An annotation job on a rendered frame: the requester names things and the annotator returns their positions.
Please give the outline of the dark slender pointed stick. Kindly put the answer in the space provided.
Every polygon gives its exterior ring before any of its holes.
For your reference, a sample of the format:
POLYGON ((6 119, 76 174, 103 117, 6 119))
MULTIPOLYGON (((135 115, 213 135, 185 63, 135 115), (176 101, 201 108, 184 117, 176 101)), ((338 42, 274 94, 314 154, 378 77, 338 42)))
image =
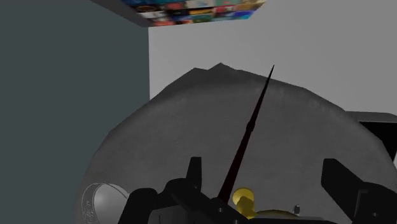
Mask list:
POLYGON ((217 196, 218 199, 220 199, 221 201, 223 201, 224 203, 228 203, 229 199, 230 199, 230 195, 232 194, 232 190, 233 190, 233 186, 235 184, 235 180, 237 178, 239 169, 240 169, 240 165, 242 163, 242 159, 244 158, 244 154, 245 151, 247 149, 247 145, 249 143, 249 139, 251 137, 251 134, 255 128, 255 124, 256 124, 256 120, 258 117, 258 114, 260 112, 260 108, 261 105, 263 103, 263 98, 265 96, 265 93, 268 89, 268 85, 270 83, 270 79, 272 77, 272 73, 274 72, 274 67, 275 65, 272 66, 267 80, 265 82, 265 85, 261 91, 261 94, 258 98, 258 101, 256 103, 256 106, 254 107, 254 111, 253 114, 251 115, 250 120, 248 121, 247 125, 246 125, 246 130, 245 133, 242 137, 242 140, 240 142, 240 145, 236 151, 236 154, 233 158, 232 164, 230 165, 230 168, 228 170, 228 173, 226 175, 226 178, 222 184, 222 187, 219 191, 219 194, 217 196))

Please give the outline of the grey rounded upholstered seat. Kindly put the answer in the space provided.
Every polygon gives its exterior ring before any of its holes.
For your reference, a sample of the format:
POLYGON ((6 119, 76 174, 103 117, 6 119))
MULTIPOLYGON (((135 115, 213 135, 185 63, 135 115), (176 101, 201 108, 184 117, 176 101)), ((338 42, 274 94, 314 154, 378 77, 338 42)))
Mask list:
POLYGON ((257 210, 290 211, 350 224, 321 186, 325 158, 362 180, 397 192, 397 169, 382 141, 337 105, 302 88, 218 64, 192 69, 115 127, 94 153, 78 189, 74 218, 92 183, 128 192, 162 191, 202 159, 202 192, 217 196, 258 99, 263 104, 235 187, 254 193, 257 210))

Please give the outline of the yellow knobbed object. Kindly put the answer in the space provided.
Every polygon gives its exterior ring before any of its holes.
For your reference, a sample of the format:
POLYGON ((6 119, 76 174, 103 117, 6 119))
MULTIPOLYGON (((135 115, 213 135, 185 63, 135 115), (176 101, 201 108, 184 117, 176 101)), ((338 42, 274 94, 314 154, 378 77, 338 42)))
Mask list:
POLYGON ((238 188, 232 195, 233 203, 237 211, 247 219, 256 217, 273 217, 273 218, 297 218, 300 215, 300 206, 296 205, 292 212, 268 209, 263 211, 254 210, 254 193, 248 188, 238 188))

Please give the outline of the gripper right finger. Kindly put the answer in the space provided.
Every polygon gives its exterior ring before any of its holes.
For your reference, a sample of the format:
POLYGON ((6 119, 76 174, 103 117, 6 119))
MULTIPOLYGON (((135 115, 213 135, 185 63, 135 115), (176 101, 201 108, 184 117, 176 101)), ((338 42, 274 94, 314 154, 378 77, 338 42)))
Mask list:
POLYGON ((337 159, 323 160, 321 186, 352 224, 397 224, 397 193, 363 181, 337 159))

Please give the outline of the black box-shaped furniture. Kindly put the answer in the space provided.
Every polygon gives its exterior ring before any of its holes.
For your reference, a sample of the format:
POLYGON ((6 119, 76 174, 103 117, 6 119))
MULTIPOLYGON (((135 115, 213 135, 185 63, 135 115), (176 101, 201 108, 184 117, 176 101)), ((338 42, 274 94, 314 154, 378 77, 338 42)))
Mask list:
POLYGON ((383 142, 397 169, 397 115, 363 111, 348 111, 347 113, 383 142))

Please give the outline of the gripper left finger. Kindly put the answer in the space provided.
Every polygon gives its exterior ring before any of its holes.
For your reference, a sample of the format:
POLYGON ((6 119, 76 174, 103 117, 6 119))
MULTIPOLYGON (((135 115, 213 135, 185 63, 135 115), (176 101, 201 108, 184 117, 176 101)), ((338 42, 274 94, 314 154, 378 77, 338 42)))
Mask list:
POLYGON ((118 224, 248 224, 228 205, 242 160, 233 159, 217 197, 201 192, 202 158, 192 157, 185 178, 172 179, 158 193, 139 188, 128 197, 118 224))

